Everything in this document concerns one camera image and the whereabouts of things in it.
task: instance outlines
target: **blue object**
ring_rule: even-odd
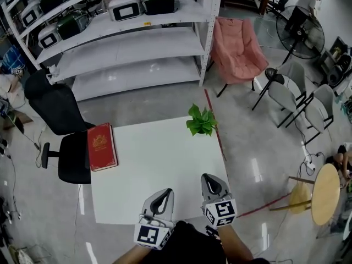
[[[13,45],[6,52],[1,63],[1,68],[6,74],[13,74],[15,69],[24,69],[24,67],[26,66],[24,58],[21,56],[17,48]]]

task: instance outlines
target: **white fabric chair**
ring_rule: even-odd
[[[319,100],[323,104],[328,115],[326,119],[324,119],[319,109],[311,104],[314,98]],[[333,103],[334,91],[331,89],[331,87],[327,84],[320,86],[304,101],[304,107],[302,108],[302,110],[286,125],[286,127],[289,126],[304,111],[306,119],[311,124],[308,129],[314,127],[318,131],[315,136],[313,136],[308,142],[305,143],[305,145],[309,144],[312,140],[322,134],[324,130],[329,127],[330,124],[333,123]]]
[[[301,95],[295,98],[294,94],[283,84],[276,82],[276,75],[284,75],[292,80],[301,92]],[[255,109],[264,93],[268,91],[271,99],[283,107],[282,110],[287,109],[290,114],[279,124],[278,128],[300,107],[306,99],[306,85],[305,85],[305,71],[304,67],[295,61],[286,62],[276,69],[273,77],[269,80],[263,91],[260,93],[259,99],[252,108]]]

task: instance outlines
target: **book cover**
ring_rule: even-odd
[[[100,171],[118,165],[112,127],[109,123],[88,129],[90,169]]]

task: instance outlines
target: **chair headrest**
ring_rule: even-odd
[[[29,99],[35,99],[53,90],[52,85],[46,78],[45,70],[41,69],[32,74],[24,86],[24,95]]]

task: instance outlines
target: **pink chair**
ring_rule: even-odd
[[[219,68],[220,76],[226,82],[217,97],[220,97],[228,84],[252,81],[254,91],[254,78],[269,65],[259,47],[249,19],[238,20],[218,16],[215,20],[211,57]]]

